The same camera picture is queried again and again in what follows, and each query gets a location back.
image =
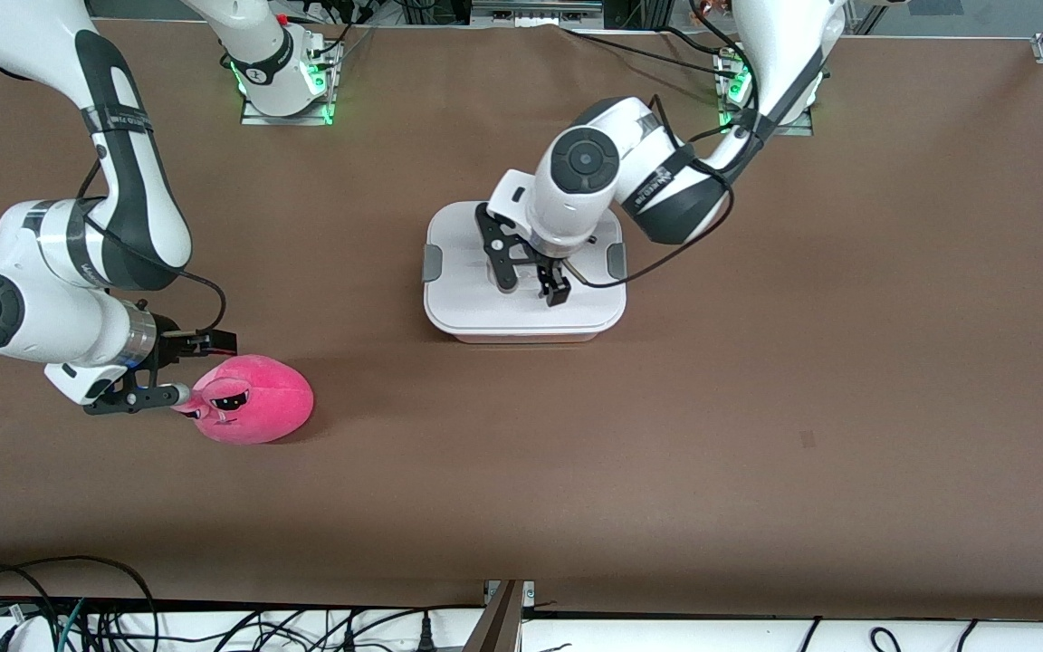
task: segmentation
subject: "green led light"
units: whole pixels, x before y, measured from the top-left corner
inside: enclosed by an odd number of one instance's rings
[[[751,72],[748,70],[742,71],[735,77],[735,83],[732,83],[730,88],[730,99],[736,104],[742,104],[745,102],[746,86],[751,82]]]

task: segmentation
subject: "black power plug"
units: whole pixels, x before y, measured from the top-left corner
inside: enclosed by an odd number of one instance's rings
[[[434,645],[434,623],[429,619],[429,611],[421,614],[421,641],[417,643],[416,652],[437,652]]]

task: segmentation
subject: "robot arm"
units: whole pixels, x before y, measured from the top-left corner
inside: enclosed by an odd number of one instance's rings
[[[489,212],[517,223],[539,252],[564,259],[582,246],[611,199],[659,244],[697,238],[722,210],[727,189],[770,140],[779,124],[795,120],[815,92],[827,54],[844,31],[844,3],[807,0],[737,0],[735,18],[746,52],[757,67],[758,106],[745,113],[750,127],[735,127],[704,164],[690,164],[690,145],[671,140],[657,116],[637,98],[604,99],[588,107],[556,138],[537,174],[510,170]],[[597,147],[566,146],[589,132]],[[609,154],[616,153],[616,169]],[[520,195],[517,189],[532,191]],[[516,197],[513,202],[508,198]]]
[[[324,67],[335,55],[324,38],[281,24],[266,0],[183,0],[208,21],[227,51],[244,96],[262,114],[301,112],[326,92]]]
[[[0,219],[0,355],[45,363],[55,387],[90,405],[134,368],[187,355],[183,345],[159,355],[175,323],[105,289],[165,288],[176,276],[166,268],[188,263],[191,236],[127,62],[81,0],[0,0],[0,66],[79,108],[106,177],[102,199],[20,202]]]

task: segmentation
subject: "electrical cord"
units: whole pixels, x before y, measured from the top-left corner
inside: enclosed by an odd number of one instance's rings
[[[579,33],[576,31],[566,30],[567,33],[573,33],[577,38],[582,38],[585,41],[592,41],[598,43],[598,45],[607,45],[609,48],[615,48],[617,50],[625,50],[627,52],[633,52],[634,54],[641,54],[644,57],[658,58],[659,62],[666,62],[668,64],[675,64],[675,66],[682,66],[684,69],[697,70],[700,72],[717,75],[717,77],[732,78],[735,74],[730,71],[719,71],[712,69],[708,66],[700,66],[698,64],[692,64],[690,62],[680,62],[678,58],[664,57],[662,54],[657,54],[654,52],[647,52],[646,50],[638,50],[637,48],[630,48],[629,45],[622,45],[621,43],[614,43],[613,41],[606,41],[604,38],[591,37],[588,33]]]
[[[107,557],[96,557],[93,556],[92,554],[67,554],[66,556],[62,557],[46,557],[43,559],[34,559],[32,561],[24,561],[22,562],[22,564],[16,564],[13,566],[0,564],[0,574],[18,573],[18,571],[21,571],[22,569],[29,569],[29,566],[58,564],[58,562],[66,562],[66,561],[88,561],[88,562],[93,562],[93,564],[111,566],[112,569],[116,569],[119,570],[121,573],[124,573],[125,575],[127,575],[128,578],[131,578],[132,581],[136,582],[136,585],[140,586],[141,594],[144,594],[144,599],[147,601],[147,606],[149,607],[150,614],[152,615],[152,623],[154,627],[152,652],[159,651],[159,635],[161,635],[161,626],[159,626],[159,612],[155,609],[155,599],[152,597],[152,591],[150,591],[150,588],[148,588],[147,582],[144,580],[144,578],[142,578],[142,575],[137,573],[137,571],[134,570],[131,566],[124,564],[124,562],[107,559]],[[50,604],[50,597],[49,595],[46,594],[45,590],[42,589],[42,586],[39,585],[37,581],[33,581],[33,578],[30,578],[30,580],[28,581],[31,581],[32,585],[37,587],[38,590],[41,591],[42,597],[45,597],[45,602],[47,604]],[[51,631],[54,632],[55,626],[57,626],[57,617],[55,615],[53,606],[51,607],[51,611],[52,611],[52,615],[50,618],[50,623],[52,623]],[[58,646],[57,636],[55,635],[52,636],[52,643],[55,644],[55,648]]]
[[[811,620],[811,628],[803,636],[803,645],[799,646],[799,652],[807,652],[807,648],[811,647],[811,636],[815,635],[816,628],[820,627],[820,621],[823,621],[823,615],[816,615],[815,620]]]
[[[666,117],[666,108],[662,107],[662,99],[659,99],[658,95],[654,95],[653,98],[650,98],[649,105],[651,108],[655,108],[658,112],[658,120],[659,122],[662,123],[662,128],[665,129],[666,137],[670,139],[670,143],[672,145],[675,145],[675,149],[678,149],[678,139],[675,137],[674,129],[672,129],[670,126],[670,119],[668,119]],[[572,275],[575,276],[577,281],[579,281],[579,284],[583,284],[584,286],[586,286],[586,288],[593,288],[596,290],[605,290],[608,288],[616,288],[616,286],[620,285],[629,284],[629,282],[632,281],[637,281],[638,277],[646,276],[647,273],[655,271],[655,269],[658,269],[659,267],[662,267],[662,265],[670,263],[670,261],[675,260],[679,256],[682,256],[683,251],[695,246],[695,244],[701,243],[701,241],[706,239],[707,236],[713,234],[713,232],[715,232],[717,228],[719,228],[720,226],[724,225],[725,222],[727,222],[727,218],[731,216],[731,212],[735,211],[735,190],[731,188],[731,183],[727,182],[727,177],[724,177],[724,175],[722,175],[722,173],[720,173],[719,170],[712,168],[711,166],[708,166],[707,164],[704,164],[704,162],[695,160],[690,162],[690,166],[694,169],[698,169],[699,172],[703,172],[708,176],[712,177],[713,180],[719,182],[720,186],[724,187],[724,192],[727,195],[727,207],[724,208],[724,213],[718,219],[715,219],[715,222],[712,222],[709,226],[704,228],[703,234],[695,236],[695,239],[689,240],[687,243],[679,244],[679,246],[675,247],[673,251],[671,251],[666,256],[663,256],[661,259],[658,259],[653,264],[649,264],[647,265],[647,267],[642,267],[639,271],[630,273],[630,275],[626,277],[620,277],[620,280],[617,281],[609,282],[609,284],[596,284],[595,282],[587,281],[587,279],[583,275],[582,272],[577,271],[577,268],[574,267],[574,264],[572,264],[571,261],[568,261],[568,259],[562,261],[563,265],[566,266],[568,272],[571,272]]]
[[[964,642],[968,641],[968,635],[972,634],[972,630],[976,627],[976,623],[980,621],[972,619],[969,621],[968,627],[964,628],[964,631],[961,632],[960,641],[956,641],[956,652],[964,652]],[[882,647],[880,644],[880,634],[887,635],[888,641],[891,641],[891,647],[893,647],[891,651]],[[894,635],[889,628],[872,628],[872,631],[868,632],[868,639],[872,643],[872,649],[874,652],[902,652],[901,648],[899,648],[899,641],[896,639],[896,635]]]
[[[46,589],[43,588],[43,585],[38,583],[38,580],[33,578],[33,575],[26,573],[22,569],[18,569],[18,566],[0,564],[0,574],[1,573],[14,573],[18,575],[18,577],[24,579],[26,583],[29,583],[34,591],[37,591],[38,599],[40,600],[38,603],[38,609],[40,609],[40,613],[43,615],[43,619],[46,619],[46,626],[50,629],[52,648],[55,647],[55,645],[58,645],[58,611],[54,609],[51,597],[46,593]]]
[[[91,172],[87,173],[87,178],[83,178],[82,185],[79,186],[79,192],[75,195],[75,201],[79,201],[79,199],[82,199],[87,194],[87,189],[90,189],[91,183],[95,180],[95,175],[99,173],[99,160],[95,160],[95,164],[92,165]],[[112,244],[116,244],[117,247],[120,247],[124,251],[128,252],[128,255],[144,261],[144,263],[150,264],[152,267],[157,269],[162,269],[162,271],[174,273],[174,275],[178,277],[186,277],[188,281],[194,281],[196,284],[207,285],[208,288],[215,292],[216,296],[220,299],[220,309],[216,313],[216,317],[212,319],[212,322],[207,327],[199,329],[198,332],[215,330],[216,327],[219,327],[220,322],[223,321],[223,315],[227,312],[228,297],[226,293],[223,293],[223,288],[220,288],[220,286],[215,284],[214,281],[209,281],[207,277],[197,275],[197,273],[185,271],[185,269],[171,267],[169,264],[164,264],[162,261],[144,255],[144,252],[140,251],[140,249],[132,247],[131,244],[124,243],[123,239],[115,235],[115,232],[110,231],[107,227],[99,226],[99,224],[96,223],[90,215],[83,215],[83,222],[98,232],[104,239],[111,241]]]
[[[964,642],[968,641],[968,635],[972,634],[972,630],[976,628],[976,623],[980,623],[980,620],[972,619],[968,622],[968,627],[964,628],[964,632],[961,632],[960,641],[956,641],[956,652],[964,652]]]
[[[693,38],[688,37],[688,34],[686,32],[683,32],[683,30],[676,29],[674,28],[674,26],[671,26],[669,24],[663,26],[656,26],[654,28],[654,31],[657,31],[659,33],[674,33],[675,37],[680,38],[680,40],[686,43],[686,45],[689,45],[692,49],[699,50],[699,52],[702,52],[704,54],[711,54],[711,55],[719,54],[718,48],[708,48],[708,46],[706,45],[701,45],[701,43],[693,40]]]
[[[74,609],[71,610],[71,614],[67,615],[67,624],[63,627],[63,634],[58,635],[58,646],[55,647],[54,652],[63,652],[67,648],[67,636],[71,634],[72,623],[75,622],[76,618],[79,618],[79,610],[82,610],[83,602],[87,602],[87,598],[79,600]]]
[[[724,42],[728,46],[728,48],[732,50],[732,52],[735,52],[737,57],[742,58],[743,66],[746,66],[746,70],[750,71],[751,74],[753,75],[753,79],[751,79],[751,90],[748,94],[748,99],[746,100],[745,108],[749,108],[749,111],[758,112],[758,82],[760,81],[760,79],[758,79],[758,70],[756,69],[756,67],[754,67],[754,64],[751,63],[751,58],[748,57],[748,55],[746,55],[745,50],[739,48],[739,45],[735,41],[733,41],[732,38],[728,37],[728,34],[724,32],[724,30],[719,29],[715,25],[711,23],[711,21],[707,20],[707,17],[704,16],[703,13],[699,9],[698,4],[695,4],[695,0],[687,0],[687,3],[690,4],[690,10],[695,13],[695,17],[699,18],[699,22],[701,22],[703,26],[706,26],[706,28],[711,33],[715,34],[715,37],[719,38],[720,41]],[[739,149],[739,151],[737,151],[737,153],[735,153],[735,156],[733,156],[732,160],[728,162],[727,166],[721,168],[721,172],[725,172],[725,170],[732,169],[733,167],[737,166],[743,161],[743,158],[746,156],[746,153],[748,153],[749,149],[751,148],[751,138],[756,137],[756,134],[758,132],[757,115],[754,116],[754,122],[756,122],[756,124],[752,124],[750,127],[743,127],[745,131],[748,132],[748,140],[746,140],[745,143],[743,143],[743,147]]]
[[[876,652],[888,652],[888,650],[880,645],[880,634],[888,636],[888,641],[891,641],[891,645],[893,645],[896,652],[902,652],[902,650],[899,649],[899,642],[896,641],[896,635],[894,635],[893,632],[889,631],[887,628],[872,628],[872,631],[868,632],[868,639],[872,642],[872,649]]]

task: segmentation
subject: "floor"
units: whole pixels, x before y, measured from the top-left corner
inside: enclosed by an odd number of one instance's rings
[[[88,0],[96,16],[189,20],[195,13],[179,0]],[[866,4],[856,4],[866,10]],[[676,1],[679,21],[686,3]],[[876,26],[882,37],[1015,37],[1043,29],[1043,0],[915,0],[889,9]]]

